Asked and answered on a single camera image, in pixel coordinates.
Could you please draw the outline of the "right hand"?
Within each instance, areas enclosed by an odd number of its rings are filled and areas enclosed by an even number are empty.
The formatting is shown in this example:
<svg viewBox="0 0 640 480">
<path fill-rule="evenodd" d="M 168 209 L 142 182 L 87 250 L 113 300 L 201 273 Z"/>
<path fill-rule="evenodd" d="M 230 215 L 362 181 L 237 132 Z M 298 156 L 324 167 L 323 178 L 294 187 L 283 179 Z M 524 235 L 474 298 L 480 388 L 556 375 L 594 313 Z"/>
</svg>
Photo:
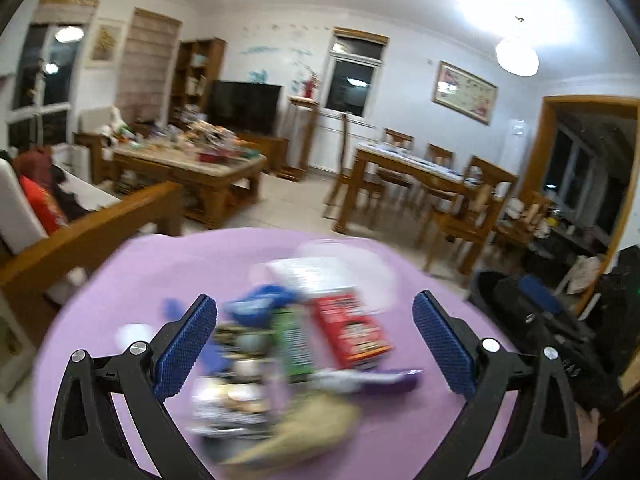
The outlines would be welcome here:
<svg viewBox="0 0 640 480">
<path fill-rule="evenodd" d="M 580 478 L 590 479 L 608 458 L 608 451 L 598 441 L 600 413 L 596 408 L 587 412 L 576 405 L 576 415 L 582 456 Z"/>
</svg>

